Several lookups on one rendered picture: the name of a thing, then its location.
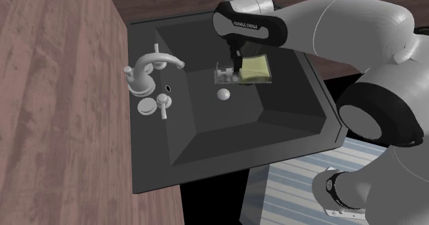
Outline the yellow soap bar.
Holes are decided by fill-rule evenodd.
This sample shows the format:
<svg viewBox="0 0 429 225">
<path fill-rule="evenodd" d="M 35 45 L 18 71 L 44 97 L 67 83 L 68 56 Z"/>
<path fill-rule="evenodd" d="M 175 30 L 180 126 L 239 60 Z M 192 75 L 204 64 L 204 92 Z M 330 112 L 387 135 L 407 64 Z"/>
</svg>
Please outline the yellow soap bar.
<svg viewBox="0 0 429 225">
<path fill-rule="evenodd" d="M 242 66 L 239 69 L 240 83 L 270 83 L 271 78 L 265 54 L 243 58 Z"/>
</svg>

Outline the clear soap tray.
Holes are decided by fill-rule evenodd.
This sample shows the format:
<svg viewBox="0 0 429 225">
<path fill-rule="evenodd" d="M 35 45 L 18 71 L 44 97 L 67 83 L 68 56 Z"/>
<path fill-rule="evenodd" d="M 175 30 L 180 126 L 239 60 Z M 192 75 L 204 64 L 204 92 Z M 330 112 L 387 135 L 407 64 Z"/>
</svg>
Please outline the clear soap tray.
<svg viewBox="0 0 429 225">
<path fill-rule="evenodd" d="M 227 67 L 224 70 L 216 67 L 214 71 L 214 83 L 215 84 L 240 84 L 240 85 L 251 85 L 257 83 L 240 83 L 239 73 L 234 74 L 232 67 Z"/>
</svg>

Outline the dark grey square sink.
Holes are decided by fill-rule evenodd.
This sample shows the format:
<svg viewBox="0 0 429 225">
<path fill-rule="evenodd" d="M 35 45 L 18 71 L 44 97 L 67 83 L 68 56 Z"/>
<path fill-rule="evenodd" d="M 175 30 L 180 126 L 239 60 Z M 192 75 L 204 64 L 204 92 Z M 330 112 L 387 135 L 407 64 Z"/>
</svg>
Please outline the dark grey square sink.
<svg viewBox="0 0 429 225">
<path fill-rule="evenodd" d="M 210 12 L 129 23 L 129 62 L 159 50 L 185 63 L 151 76 L 156 94 L 172 99 L 166 115 L 138 112 L 130 97 L 134 193 L 335 149 L 346 127 L 323 80 L 301 52 L 248 43 L 245 56 L 266 54 L 272 81 L 228 85 L 217 97 L 215 67 L 230 62 Z"/>
</svg>

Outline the grey curved faucet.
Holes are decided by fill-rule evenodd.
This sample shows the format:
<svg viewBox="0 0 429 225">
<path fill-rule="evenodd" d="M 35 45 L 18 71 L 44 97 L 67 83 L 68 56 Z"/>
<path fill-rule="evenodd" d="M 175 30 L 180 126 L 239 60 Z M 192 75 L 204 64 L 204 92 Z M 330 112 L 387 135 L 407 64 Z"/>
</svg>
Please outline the grey curved faucet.
<svg viewBox="0 0 429 225">
<path fill-rule="evenodd" d="M 126 74 L 129 91 L 134 96 L 145 97 L 154 92 L 156 84 L 153 78 L 146 73 L 145 67 L 157 62 L 169 63 L 175 65 L 179 69 L 185 66 L 183 61 L 166 53 L 154 52 L 141 56 L 137 60 L 135 67 L 131 68 L 130 66 L 126 66 L 123 68 L 123 72 Z"/>
</svg>

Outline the grey round faucet cap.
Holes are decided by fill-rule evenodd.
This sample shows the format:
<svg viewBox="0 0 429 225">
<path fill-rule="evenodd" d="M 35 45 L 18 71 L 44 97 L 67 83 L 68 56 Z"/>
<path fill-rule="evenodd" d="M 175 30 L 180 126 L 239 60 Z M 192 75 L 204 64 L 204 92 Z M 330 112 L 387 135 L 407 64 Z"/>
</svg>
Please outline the grey round faucet cap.
<svg viewBox="0 0 429 225">
<path fill-rule="evenodd" d="M 153 98 L 143 98 L 138 103 L 137 110 L 144 116 L 151 115 L 157 111 L 157 102 Z"/>
</svg>

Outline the blue white striped rug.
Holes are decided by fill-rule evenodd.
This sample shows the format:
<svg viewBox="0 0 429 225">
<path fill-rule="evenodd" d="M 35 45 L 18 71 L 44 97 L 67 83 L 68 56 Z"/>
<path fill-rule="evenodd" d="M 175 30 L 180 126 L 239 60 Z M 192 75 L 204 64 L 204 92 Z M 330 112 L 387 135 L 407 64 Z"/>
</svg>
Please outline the blue white striped rug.
<svg viewBox="0 0 429 225">
<path fill-rule="evenodd" d="M 368 225 L 363 219 L 328 216 L 311 191 L 313 178 L 328 167 L 361 169 L 386 149 L 346 138 L 330 151 L 250 169 L 242 225 Z"/>
</svg>

